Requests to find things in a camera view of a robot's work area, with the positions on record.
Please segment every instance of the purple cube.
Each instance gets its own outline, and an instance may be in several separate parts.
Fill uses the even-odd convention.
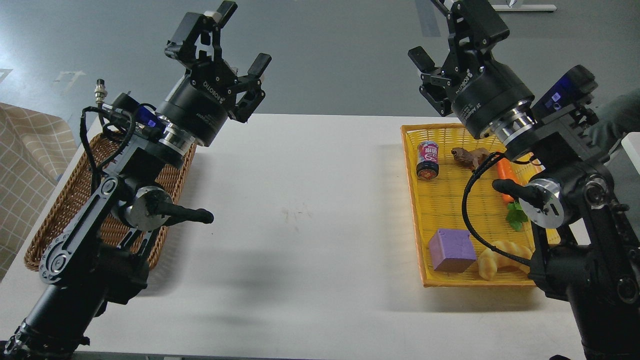
[[[464,272],[476,260],[476,251],[467,230],[438,229],[429,240],[433,269]]]

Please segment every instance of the person's arm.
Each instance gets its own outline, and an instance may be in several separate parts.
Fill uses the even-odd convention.
[[[625,134],[640,131],[640,88],[595,109],[600,121],[587,129],[597,146],[609,152]]]

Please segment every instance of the checkered fabric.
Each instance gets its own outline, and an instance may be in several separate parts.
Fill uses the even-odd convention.
[[[61,118],[0,102],[0,280],[76,149]]]

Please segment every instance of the can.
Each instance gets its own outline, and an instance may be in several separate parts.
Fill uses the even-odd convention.
[[[438,144],[424,141],[418,144],[418,165],[415,173],[419,179],[430,180],[438,176]]]

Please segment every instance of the brown wicker basket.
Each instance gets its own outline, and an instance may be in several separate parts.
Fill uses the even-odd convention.
[[[113,143],[98,134],[90,142],[95,161],[97,163],[107,158],[116,150],[118,144]],[[184,164],[180,169],[171,165],[165,165],[164,169],[158,175],[156,182],[160,184],[173,199],[173,203],[178,203],[182,187],[186,180],[187,172],[191,166],[193,155],[195,154],[196,145],[192,145],[184,156]],[[86,154],[83,154],[74,168],[71,176],[62,191],[58,195],[56,202],[53,204],[49,214],[40,226],[35,237],[29,244],[26,254],[24,255],[24,264],[28,269],[37,271],[44,250],[49,243],[55,239],[57,235],[62,233],[64,228],[69,224],[71,219],[82,208],[84,203],[89,199],[91,188],[91,172],[89,169],[89,161]],[[129,228],[123,223],[117,221],[111,215],[100,228],[102,241],[110,245],[118,245]],[[156,244],[149,255],[149,267],[153,269],[160,258],[160,251],[166,239],[167,227],[163,226],[158,234]],[[141,235],[132,247],[132,251],[137,251],[142,241]]]

